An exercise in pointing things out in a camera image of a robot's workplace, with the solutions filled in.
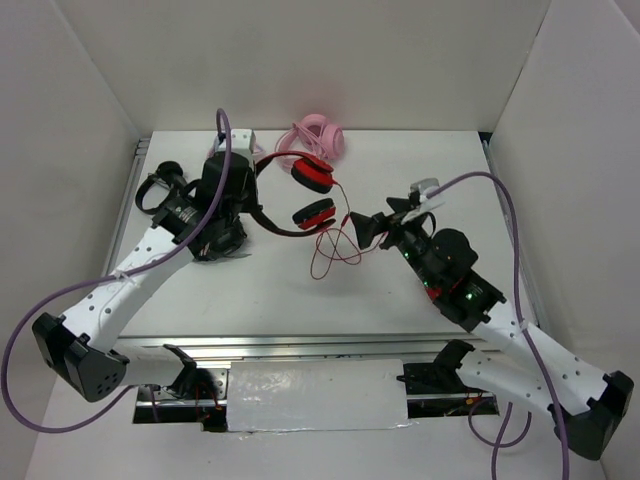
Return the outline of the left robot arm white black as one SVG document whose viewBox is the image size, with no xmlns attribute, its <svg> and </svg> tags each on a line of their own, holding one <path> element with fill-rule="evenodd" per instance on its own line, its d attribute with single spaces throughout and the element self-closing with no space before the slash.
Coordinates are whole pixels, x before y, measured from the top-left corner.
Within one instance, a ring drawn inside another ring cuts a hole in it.
<svg viewBox="0 0 640 480">
<path fill-rule="evenodd" d="M 106 279 L 62 314 L 43 313 L 34 321 L 45 363 L 86 401 L 102 400 L 121 385 L 157 385 L 177 399 L 195 390 L 200 370 L 179 347 L 125 348 L 117 341 L 179 270 L 242 245 L 239 216 L 257 197 L 254 166 L 249 152 L 213 153 L 199 179 L 175 183 L 141 240 Z"/>
</svg>

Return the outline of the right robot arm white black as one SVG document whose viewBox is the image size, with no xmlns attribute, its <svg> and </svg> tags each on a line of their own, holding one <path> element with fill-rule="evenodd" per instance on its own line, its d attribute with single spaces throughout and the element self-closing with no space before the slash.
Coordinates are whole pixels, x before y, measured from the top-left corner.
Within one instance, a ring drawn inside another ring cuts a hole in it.
<svg viewBox="0 0 640 480">
<path fill-rule="evenodd" d="M 388 203 L 391 215 L 351 213 L 359 246 L 383 235 L 382 249 L 398 249 L 447 320 L 520 365 L 514 369 L 451 341 L 437 357 L 438 385 L 450 392 L 465 385 L 521 402 L 541 413 L 556 435 L 565 434 L 569 450 L 600 459 L 626 415 L 633 380 L 586 363 L 537 326 L 520 322 L 513 303 L 473 270 L 478 255 L 461 231 L 428 234 L 423 217 L 408 216 L 409 201 Z"/>
</svg>

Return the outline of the red black headphones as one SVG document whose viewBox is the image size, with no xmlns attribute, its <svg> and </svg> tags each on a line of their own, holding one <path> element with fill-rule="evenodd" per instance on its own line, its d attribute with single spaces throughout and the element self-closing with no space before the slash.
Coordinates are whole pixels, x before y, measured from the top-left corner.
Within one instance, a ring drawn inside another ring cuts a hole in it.
<svg viewBox="0 0 640 480">
<path fill-rule="evenodd" d="M 296 183 L 306 192 L 306 196 L 290 196 L 293 193 L 291 188 L 280 188 L 282 203 L 287 201 L 290 204 L 290 227 L 277 223 L 258 199 L 258 181 L 262 174 L 268 166 L 284 157 L 293 161 L 288 173 L 290 183 Z M 337 207 L 330 193 L 337 187 L 337 181 L 333 176 L 333 167 L 326 161 L 302 151 L 275 152 L 258 160 L 254 172 L 254 200 L 247 211 L 266 231 L 281 237 L 304 238 L 318 234 L 336 222 Z"/>
</svg>

